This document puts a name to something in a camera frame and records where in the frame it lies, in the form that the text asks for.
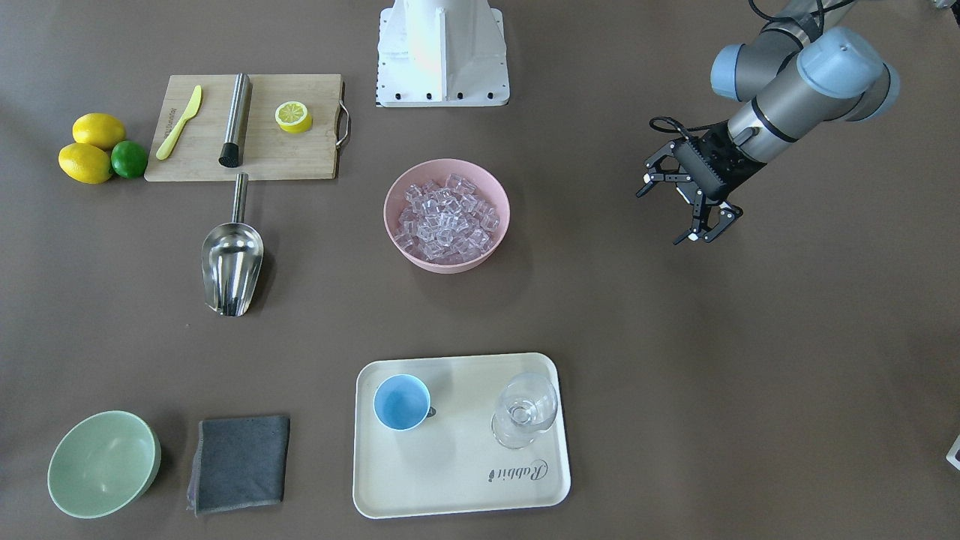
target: dish towel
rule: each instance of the dish towel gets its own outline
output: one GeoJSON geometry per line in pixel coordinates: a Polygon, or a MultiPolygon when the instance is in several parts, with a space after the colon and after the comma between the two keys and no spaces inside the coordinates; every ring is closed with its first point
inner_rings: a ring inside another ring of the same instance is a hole
{"type": "Polygon", "coordinates": [[[196,515],[283,500],[288,416],[200,422],[200,442],[186,498],[196,515]]]}

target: brown table surface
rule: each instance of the brown table surface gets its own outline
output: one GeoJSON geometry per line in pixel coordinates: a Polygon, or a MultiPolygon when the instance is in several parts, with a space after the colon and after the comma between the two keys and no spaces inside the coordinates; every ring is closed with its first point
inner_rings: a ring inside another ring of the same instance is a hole
{"type": "MultiPolygon", "coordinates": [[[[775,11],[783,2],[761,2],[775,11]]],[[[0,537],[957,538],[960,29],[924,0],[845,25],[903,79],[868,123],[818,127],[738,189],[719,241],[642,160],[739,107],[714,55],[751,41],[745,1],[521,2],[503,11],[511,102],[373,105],[377,17],[351,2],[0,5],[0,537]],[[227,183],[57,166],[78,116],[147,145],[172,74],[341,73],[352,138],[335,181],[254,183],[268,258],[251,311],[203,302],[201,242],[227,183]],[[440,276],[383,230],[387,188],[452,157],[503,183],[493,256],[440,276]],[[562,381],[572,489],[536,510],[372,521],[351,500],[354,383],[371,361],[538,351],[562,381]],[[156,483],[106,518],[60,513],[45,476],[86,416],[158,434],[156,483]],[[292,420],[281,505],[185,510],[197,424],[292,420]]]]}

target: ice scoop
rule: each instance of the ice scoop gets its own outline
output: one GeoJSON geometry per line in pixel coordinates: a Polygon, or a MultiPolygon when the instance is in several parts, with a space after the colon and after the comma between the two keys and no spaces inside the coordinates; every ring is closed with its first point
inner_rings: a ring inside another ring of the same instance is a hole
{"type": "Polygon", "coordinates": [[[263,262],[263,239],[243,222],[246,204],[247,173],[239,173],[232,220],[214,227],[201,249],[206,304],[227,317],[239,317],[250,307],[263,262]]]}

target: yellow lemon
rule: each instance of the yellow lemon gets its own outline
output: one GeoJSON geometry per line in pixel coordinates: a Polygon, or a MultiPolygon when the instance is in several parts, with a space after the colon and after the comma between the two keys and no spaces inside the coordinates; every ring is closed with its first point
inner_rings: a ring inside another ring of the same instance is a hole
{"type": "Polygon", "coordinates": [[[123,123],[105,112],[84,114],[73,123],[73,139],[92,144],[101,150],[109,150],[127,138],[123,123]]]}
{"type": "Polygon", "coordinates": [[[85,142],[75,142],[61,148],[58,161],[63,172],[84,184],[102,184],[113,176],[110,156],[85,142]]]}
{"type": "Polygon", "coordinates": [[[313,125],[313,116],[299,101],[288,101],[277,107],[275,118],[280,129],[288,134],[301,134],[313,125]]]}

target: wine glass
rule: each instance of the wine glass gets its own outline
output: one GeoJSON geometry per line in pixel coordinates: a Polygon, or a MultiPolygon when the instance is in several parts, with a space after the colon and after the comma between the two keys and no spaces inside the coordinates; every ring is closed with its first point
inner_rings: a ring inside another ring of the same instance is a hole
{"type": "Polygon", "coordinates": [[[510,379],[493,412],[493,436],[502,446],[518,450],[534,442],[553,426],[559,402],[550,379],[521,373],[510,379]]]}

